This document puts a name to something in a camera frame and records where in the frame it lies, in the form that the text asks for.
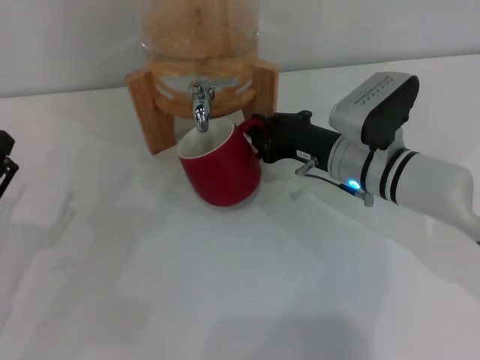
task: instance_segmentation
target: metal spigot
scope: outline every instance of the metal spigot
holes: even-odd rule
[[[214,82],[198,79],[190,84],[189,89],[193,99],[193,118],[195,119],[196,129],[200,133],[206,133],[209,130],[210,103],[215,99],[215,89],[233,87],[238,84],[239,81],[236,78]]]

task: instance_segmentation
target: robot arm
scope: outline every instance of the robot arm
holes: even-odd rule
[[[268,132],[249,135],[267,164],[284,158],[304,163],[300,176],[327,181],[373,205],[374,196],[451,224],[480,241],[480,217],[473,213],[469,170],[407,149],[401,126],[419,93],[419,79],[405,73],[377,73],[331,112],[338,132],[311,124],[312,113],[255,115]],[[309,175],[314,167],[337,183]]]
[[[0,130],[0,198],[2,198],[19,169],[19,166],[8,157],[14,145],[14,138],[5,131]]]

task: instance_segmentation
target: wooden base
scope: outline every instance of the wooden base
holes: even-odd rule
[[[276,64],[257,60],[253,64],[252,86],[234,101],[215,103],[215,99],[211,117],[227,116],[238,110],[246,119],[254,113],[272,116],[277,109],[279,71]],[[176,145],[175,116],[191,117],[191,106],[176,106],[166,100],[147,67],[129,73],[125,79],[150,152],[156,155]]]

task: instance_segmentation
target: black object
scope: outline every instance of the black object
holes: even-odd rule
[[[372,164],[372,160],[374,159],[375,151],[370,151],[368,153],[365,162],[363,163],[363,167],[361,168],[361,175],[360,175],[360,186],[363,190],[367,190],[367,175],[368,170],[370,170],[370,165]]]
[[[395,141],[397,130],[409,120],[419,90],[419,78],[412,76],[375,107],[364,121],[361,142],[372,152],[388,149]]]
[[[398,205],[398,202],[397,202],[397,186],[398,186],[398,182],[400,181],[400,177],[402,176],[402,172],[404,171],[405,169],[405,166],[408,164],[408,162],[410,160],[412,160],[412,158],[417,155],[418,152],[416,151],[412,151],[410,152],[403,160],[402,162],[400,163],[400,165],[398,165],[398,168],[397,168],[397,171],[395,172],[395,175],[393,177],[393,180],[391,181],[391,187],[390,187],[390,199],[393,203],[397,204]]]
[[[19,169],[19,166],[8,157],[14,145],[15,139],[7,132],[0,130],[0,198]]]
[[[395,152],[391,157],[391,159],[388,161],[387,166],[385,167],[385,170],[383,170],[382,178],[380,179],[380,196],[384,200],[387,200],[386,187],[387,187],[387,181],[389,180],[390,172],[392,171],[392,167],[395,165],[398,158],[402,156],[402,154],[406,151],[407,151],[407,148],[401,148],[400,150]]]
[[[350,195],[353,195],[354,197],[356,197],[357,193],[360,191],[359,189],[355,189],[354,187],[351,187],[351,186],[348,186],[348,185],[345,185],[345,184],[338,184],[335,181],[332,181],[328,178],[324,178],[322,176],[307,174],[307,175],[305,175],[305,178],[322,180],[323,182],[326,182],[330,185],[334,185],[337,188],[339,188],[340,190],[345,191],[346,193],[348,193]]]
[[[316,167],[328,171],[330,152],[341,135],[312,125],[312,112],[275,113],[271,118],[255,114],[253,117],[268,128],[268,133],[260,126],[248,132],[265,163],[273,164],[287,158],[307,163],[316,158]]]

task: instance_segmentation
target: white tabletop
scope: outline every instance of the white tabletop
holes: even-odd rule
[[[419,76],[407,146],[480,188],[480,55],[284,73],[278,110],[326,126],[376,71]],[[208,207],[174,148],[147,152],[125,88],[0,100],[0,129],[20,165],[0,200],[1,360],[479,357],[480,248],[450,226],[364,208],[293,160]]]

